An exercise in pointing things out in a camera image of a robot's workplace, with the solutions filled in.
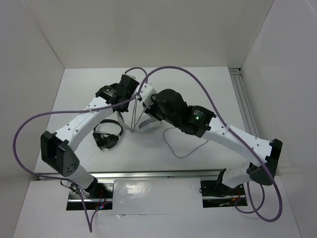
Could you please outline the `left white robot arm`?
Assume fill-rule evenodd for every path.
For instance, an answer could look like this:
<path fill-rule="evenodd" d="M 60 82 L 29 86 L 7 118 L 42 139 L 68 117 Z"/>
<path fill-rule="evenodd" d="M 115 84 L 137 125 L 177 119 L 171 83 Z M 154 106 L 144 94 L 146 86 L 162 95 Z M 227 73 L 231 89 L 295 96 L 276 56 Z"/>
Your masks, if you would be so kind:
<path fill-rule="evenodd" d="M 98 180 L 80 165 L 75 151 L 102 120 L 116 111 L 128 111 L 130 98 L 138 85 L 135 77 L 122 75 L 119 83 L 106 85 L 97 91 L 86 107 L 86 113 L 80 113 L 55 132 L 45 131 L 41 135 L 42 161 L 77 184 L 80 192 L 87 198 L 94 197 L 102 187 L 98 185 Z"/>

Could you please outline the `white grey headphones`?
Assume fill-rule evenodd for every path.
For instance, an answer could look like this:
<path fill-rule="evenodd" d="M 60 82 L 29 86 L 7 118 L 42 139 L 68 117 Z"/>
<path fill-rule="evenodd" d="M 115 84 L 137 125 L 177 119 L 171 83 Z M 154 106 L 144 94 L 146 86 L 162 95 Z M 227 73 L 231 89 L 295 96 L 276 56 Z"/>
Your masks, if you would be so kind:
<path fill-rule="evenodd" d="M 131 133 L 135 131 L 136 126 L 129 126 L 125 123 L 124 117 L 121 112 L 116 112 L 117 121 L 123 127 L 124 130 L 127 130 Z M 150 117 L 145 121 L 139 123 L 138 128 L 144 133 L 154 132 L 162 127 L 162 122 L 154 117 Z"/>

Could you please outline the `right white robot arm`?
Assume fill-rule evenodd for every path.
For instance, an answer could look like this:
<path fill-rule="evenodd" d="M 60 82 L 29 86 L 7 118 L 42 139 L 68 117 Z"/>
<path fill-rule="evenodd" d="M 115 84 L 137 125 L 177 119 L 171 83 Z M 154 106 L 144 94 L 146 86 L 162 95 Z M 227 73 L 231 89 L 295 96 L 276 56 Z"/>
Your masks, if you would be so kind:
<path fill-rule="evenodd" d="M 235 168 L 223 169 L 217 179 L 216 189 L 228 194 L 240 184 L 254 181 L 272 185 L 283 143 L 260 139 L 234 126 L 224 126 L 219 116 L 202 106 L 189 106 L 182 96 L 172 90 L 156 92 L 142 89 L 139 99 L 145 113 L 165 121 L 183 133 L 216 142 L 243 156 L 247 161 Z"/>

